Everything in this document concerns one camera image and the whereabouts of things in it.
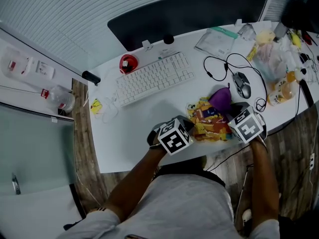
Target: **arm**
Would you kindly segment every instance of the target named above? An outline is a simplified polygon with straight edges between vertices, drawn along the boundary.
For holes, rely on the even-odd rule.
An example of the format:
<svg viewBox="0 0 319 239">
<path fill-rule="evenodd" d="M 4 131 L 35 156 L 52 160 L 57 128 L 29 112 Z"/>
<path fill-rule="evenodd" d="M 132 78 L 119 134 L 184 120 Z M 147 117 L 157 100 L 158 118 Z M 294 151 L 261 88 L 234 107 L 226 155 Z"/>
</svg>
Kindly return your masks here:
<svg viewBox="0 0 319 239">
<path fill-rule="evenodd" d="M 113 211 L 121 222 L 131 214 L 139 203 L 165 154 L 166 152 L 162 149 L 150 149 L 111 192 L 105 208 Z"/>
<path fill-rule="evenodd" d="M 266 147 L 260 140 L 254 139 L 251 148 L 254 157 L 252 189 L 252 229 L 254 229 L 266 220 L 278 220 L 279 192 Z"/>
</svg>

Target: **white table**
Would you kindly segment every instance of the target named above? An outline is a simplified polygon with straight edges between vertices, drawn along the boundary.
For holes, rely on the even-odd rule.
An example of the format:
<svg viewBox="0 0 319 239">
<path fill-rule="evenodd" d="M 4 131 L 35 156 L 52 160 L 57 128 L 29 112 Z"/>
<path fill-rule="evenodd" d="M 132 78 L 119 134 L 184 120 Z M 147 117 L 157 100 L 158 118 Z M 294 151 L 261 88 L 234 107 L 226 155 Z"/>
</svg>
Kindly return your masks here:
<svg viewBox="0 0 319 239">
<path fill-rule="evenodd" d="M 234 26 L 223 27 L 234 32 L 240 29 L 240 27 Z M 108 123 L 103 123 L 101 119 L 96 119 L 90 113 L 94 146 L 101 173 L 131 170 L 147 152 L 149 147 L 146 139 L 154 125 L 159 122 L 168 121 L 177 115 L 185 116 L 187 104 L 198 101 L 199 97 L 213 94 L 216 90 L 226 87 L 228 83 L 230 83 L 232 100 L 234 102 L 247 101 L 250 105 L 254 106 L 255 100 L 258 97 L 265 98 L 261 79 L 251 68 L 233 70 L 233 72 L 240 71 L 244 73 L 248 78 L 252 88 L 252 96 L 248 100 L 238 95 L 230 72 L 223 82 L 214 81 L 207 76 L 203 68 L 203 60 L 206 55 L 194 50 L 195 44 L 205 31 L 206 29 L 180 35 L 175 38 L 172 45 L 157 42 L 149 51 L 145 52 L 139 49 L 130 53 L 138 58 L 139 67 L 143 67 L 158 60 L 161 50 L 173 47 L 176 51 L 185 54 L 191 67 L 194 69 L 195 79 L 153 94 L 124 108 L 119 108 L 117 116 Z M 252 45 L 253 42 L 237 38 L 232 52 L 246 56 Z M 319 55 L 318 47 L 315 45 L 310 47 L 315 56 Z M 311 56 L 307 47 L 303 47 L 303 52 Z M 121 57 L 114 58 L 92 70 L 92 73 L 98 75 L 102 81 L 98 87 L 89 83 L 89 104 L 96 97 L 101 98 L 103 96 L 110 98 L 112 96 L 115 90 L 114 81 L 121 75 L 118 69 Z M 237 66 L 247 65 L 247 62 L 243 58 L 236 55 L 231 56 L 229 62 Z M 225 71 L 222 62 L 211 59 L 206 62 L 206 67 L 208 70 L 209 68 L 212 69 L 211 72 L 216 79 L 223 78 Z M 319 100 L 319 85 L 317 83 L 311 84 L 310 91 L 314 102 L 317 102 Z M 266 110 L 262 113 L 267 129 L 271 130 L 292 119 L 296 113 L 296 106 L 296 98 L 275 107 L 267 105 Z M 307 107 L 306 100 L 301 91 L 299 113 L 307 109 Z M 173 156 L 166 155 L 161 165 L 210 155 L 238 143 L 239 141 L 236 139 L 214 143 L 196 142 L 189 148 Z"/>
</svg>

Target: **person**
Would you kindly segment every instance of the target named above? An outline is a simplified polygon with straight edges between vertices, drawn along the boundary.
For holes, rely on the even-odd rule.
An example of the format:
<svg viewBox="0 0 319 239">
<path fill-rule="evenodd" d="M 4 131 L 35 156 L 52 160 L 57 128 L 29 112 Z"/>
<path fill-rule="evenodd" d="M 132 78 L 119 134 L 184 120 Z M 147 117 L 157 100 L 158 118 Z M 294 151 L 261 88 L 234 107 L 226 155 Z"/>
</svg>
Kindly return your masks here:
<svg viewBox="0 0 319 239">
<path fill-rule="evenodd" d="M 252 239 L 279 239 L 279 192 L 267 148 L 251 141 Z M 163 166 L 153 175 L 165 150 L 150 149 L 114 188 L 103 208 L 58 239 L 241 238 L 234 226 L 230 196 L 198 158 Z"/>
</svg>

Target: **white keyboard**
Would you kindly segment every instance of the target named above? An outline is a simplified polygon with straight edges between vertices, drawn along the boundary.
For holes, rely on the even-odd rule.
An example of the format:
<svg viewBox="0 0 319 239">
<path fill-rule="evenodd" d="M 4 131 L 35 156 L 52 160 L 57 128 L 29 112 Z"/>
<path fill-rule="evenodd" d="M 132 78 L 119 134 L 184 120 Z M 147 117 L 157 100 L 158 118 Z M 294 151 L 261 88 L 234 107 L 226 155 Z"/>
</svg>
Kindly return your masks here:
<svg viewBox="0 0 319 239">
<path fill-rule="evenodd" d="M 120 106 L 126 106 L 193 78 L 193 70 L 184 54 L 179 52 L 118 78 L 116 92 Z"/>
</svg>

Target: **gray t-shirt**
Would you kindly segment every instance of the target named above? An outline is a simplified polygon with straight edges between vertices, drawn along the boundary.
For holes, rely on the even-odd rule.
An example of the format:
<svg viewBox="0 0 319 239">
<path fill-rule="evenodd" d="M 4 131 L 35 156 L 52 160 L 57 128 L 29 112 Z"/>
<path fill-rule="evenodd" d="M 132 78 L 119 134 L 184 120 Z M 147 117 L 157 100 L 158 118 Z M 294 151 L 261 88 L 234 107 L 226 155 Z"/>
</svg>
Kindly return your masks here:
<svg viewBox="0 0 319 239">
<path fill-rule="evenodd" d="M 58 239 L 132 238 L 129 235 L 143 239 L 241 238 L 223 186 L 197 175 L 168 174 L 150 184 L 126 221 L 120 223 L 110 210 L 92 212 Z M 250 238 L 279 239 L 278 221 L 263 222 Z"/>
</svg>

